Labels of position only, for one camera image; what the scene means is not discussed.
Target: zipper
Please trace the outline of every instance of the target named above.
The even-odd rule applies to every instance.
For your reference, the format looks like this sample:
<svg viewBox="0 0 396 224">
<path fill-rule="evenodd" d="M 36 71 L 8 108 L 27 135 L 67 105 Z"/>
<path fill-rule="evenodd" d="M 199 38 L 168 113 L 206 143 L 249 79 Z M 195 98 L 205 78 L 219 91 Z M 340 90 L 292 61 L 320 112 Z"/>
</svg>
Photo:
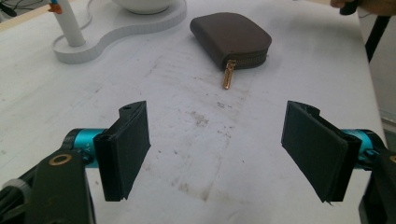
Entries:
<svg viewBox="0 0 396 224">
<path fill-rule="evenodd" d="M 241 56 L 243 57 L 243 59 L 227 60 L 224 71 L 224 81 L 223 81 L 223 88 L 225 90 L 230 89 L 231 79 L 233 77 L 233 70 L 235 68 L 249 68 L 249 67 L 254 67 L 256 65 L 260 65 L 265 61 L 267 54 L 266 53 L 261 53 L 259 55 L 254 54 L 254 57 L 247 57 L 247 55 L 240 55 L 239 57 Z"/>
</svg>

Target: screw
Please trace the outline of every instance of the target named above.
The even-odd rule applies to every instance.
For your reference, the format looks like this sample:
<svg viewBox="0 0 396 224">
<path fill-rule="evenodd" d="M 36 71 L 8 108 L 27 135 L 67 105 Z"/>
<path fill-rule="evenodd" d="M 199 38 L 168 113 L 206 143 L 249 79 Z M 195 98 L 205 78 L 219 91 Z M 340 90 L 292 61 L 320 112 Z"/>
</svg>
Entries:
<svg viewBox="0 0 396 224">
<path fill-rule="evenodd" d="M 70 154 L 61 154 L 58 155 L 49 161 L 49 165 L 62 165 L 72 160 L 72 155 Z"/>
</svg>

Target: zipper pull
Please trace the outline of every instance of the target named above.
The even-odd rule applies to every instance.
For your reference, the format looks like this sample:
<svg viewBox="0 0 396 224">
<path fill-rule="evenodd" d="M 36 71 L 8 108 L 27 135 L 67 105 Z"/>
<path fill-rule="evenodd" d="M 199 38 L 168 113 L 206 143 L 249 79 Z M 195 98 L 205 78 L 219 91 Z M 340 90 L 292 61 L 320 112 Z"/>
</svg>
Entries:
<svg viewBox="0 0 396 224">
<path fill-rule="evenodd" d="M 226 90 L 230 89 L 231 78 L 233 78 L 233 68 L 235 67 L 235 65 L 236 65 L 236 60 L 227 61 L 227 65 L 224 71 L 224 82 L 223 82 L 223 87 Z"/>
</svg>

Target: white table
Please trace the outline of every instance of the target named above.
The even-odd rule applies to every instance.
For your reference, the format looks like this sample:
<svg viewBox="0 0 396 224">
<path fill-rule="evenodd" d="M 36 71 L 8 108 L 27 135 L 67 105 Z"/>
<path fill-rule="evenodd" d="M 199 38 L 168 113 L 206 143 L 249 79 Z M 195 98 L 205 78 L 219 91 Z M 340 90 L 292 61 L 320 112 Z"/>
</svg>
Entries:
<svg viewBox="0 0 396 224">
<path fill-rule="evenodd" d="M 72 3 L 76 14 L 84 1 Z M 228 91 L 189 28 L 221 11 L 273 38 L 267 62 L 235 71 Z M 356 15 L 304 1 L 188 1 L 177 27 L 123 38 L 77 65 L 55 59 L 60 34 L 50 13 L 0 33 L 0 183 L 70 130 L 108 128 L 120 107 L 146 100 L 152 147 L 129 200 L 105 202 L 99 172 L 87 171 L 98 223 L 360 223 L 369 173 L 353 173 L 343 203 L 321 203 L 280 144 L 288 100 L 383 136 Z"/>
</svg>

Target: brown leather pouch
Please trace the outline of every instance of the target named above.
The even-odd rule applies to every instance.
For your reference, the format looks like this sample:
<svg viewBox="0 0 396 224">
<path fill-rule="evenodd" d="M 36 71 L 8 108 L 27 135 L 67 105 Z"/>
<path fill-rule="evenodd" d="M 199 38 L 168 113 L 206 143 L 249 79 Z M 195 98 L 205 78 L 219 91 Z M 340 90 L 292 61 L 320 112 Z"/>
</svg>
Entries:
<svg viewBox="0 0 396 224">
<path fill-rule="evenodd" d="M 236 13 L 221 12 L 195 18 L 190 29 L 215 64 L 225 69 L 225 89 L 229 88 L 234 69 L 263 64 L 272 42 L 260 26 Z"/>
</svg>

